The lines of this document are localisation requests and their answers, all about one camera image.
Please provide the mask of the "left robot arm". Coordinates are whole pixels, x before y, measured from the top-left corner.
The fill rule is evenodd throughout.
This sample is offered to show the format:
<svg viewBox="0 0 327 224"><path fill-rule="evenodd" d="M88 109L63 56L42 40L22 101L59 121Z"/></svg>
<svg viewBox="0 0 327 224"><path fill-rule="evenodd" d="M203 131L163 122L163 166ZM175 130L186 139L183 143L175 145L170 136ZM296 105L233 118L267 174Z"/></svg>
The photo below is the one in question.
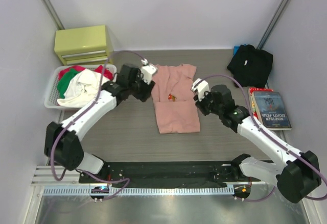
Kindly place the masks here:
<svg viewBox="0 0 327 224"><path fill-rule="evenodd" d="M44 154L69 171L87 171L97 183L105 182L108 170L104 160L85 152L81 141L101 117L129 96L145 102L155 85L156 73L157 67L153 64L144 63L141 67L124 64L116 79L101 85L97 96L87 105L62 123L51 122L47 126Z"/></svg>

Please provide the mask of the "pink printed t-shirt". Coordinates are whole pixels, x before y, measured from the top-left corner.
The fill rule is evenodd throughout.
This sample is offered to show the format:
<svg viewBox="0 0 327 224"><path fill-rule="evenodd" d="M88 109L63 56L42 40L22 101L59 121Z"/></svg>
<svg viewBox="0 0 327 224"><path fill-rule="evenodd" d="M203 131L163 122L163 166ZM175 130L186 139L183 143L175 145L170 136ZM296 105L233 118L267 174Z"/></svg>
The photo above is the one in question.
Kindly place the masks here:
<svg viewBox="0 0 327 224"><path fill-rule="evenodd" d="M200 120L191 91L197 67L157 65L151 96L161 134L199 133Z"/></svg>

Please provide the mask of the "white plastic basket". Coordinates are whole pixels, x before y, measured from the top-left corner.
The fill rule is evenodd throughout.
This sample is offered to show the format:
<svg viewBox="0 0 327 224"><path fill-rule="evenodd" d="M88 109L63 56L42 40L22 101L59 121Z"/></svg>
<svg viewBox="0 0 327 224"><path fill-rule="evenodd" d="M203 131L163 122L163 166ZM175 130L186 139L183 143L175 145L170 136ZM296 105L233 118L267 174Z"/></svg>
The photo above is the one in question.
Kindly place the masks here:
<svg viewBox="0 0 327 224"><path fill-rule="evenodd" d="M103 66L103 64L97 64L97 65L80 65L81 67L84 67L89 70L95 70L99 66ZM46 88L45 92L45 99L44 99L44 106L48 109L58 109L58 110L78 110L81 107L65 107L60 106L57 103L57 99L60 98L59 90L57 89L57 85L59 82L59 73L63 70L69 70L73 66L60 66L55 69L52 77L49 79L49 83ZM106 69L111 72L112 74L115 74L117 71L117 68L113 64L107 64Z"/></svg>

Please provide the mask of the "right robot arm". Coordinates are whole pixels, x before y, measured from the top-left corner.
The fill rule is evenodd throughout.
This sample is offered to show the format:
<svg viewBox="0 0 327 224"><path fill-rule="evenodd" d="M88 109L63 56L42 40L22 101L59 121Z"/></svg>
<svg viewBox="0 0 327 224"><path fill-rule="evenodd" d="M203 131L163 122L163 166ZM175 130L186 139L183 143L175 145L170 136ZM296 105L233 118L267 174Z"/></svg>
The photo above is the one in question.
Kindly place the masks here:
<svg viewBox="0 0 327 224"><path fill-rule="evenodd" d="M191 91L195 93L195 105L203 115L217 115L226 127L251 141L271 160L267 163L248 154L238 156L230 169L234 180L251 177L264 181L292 203L308 198L322 182L326 182L313 152L303 153L264 127L247 108L235 104L226 85L210 88L207 81L198 79Z"/></svg>

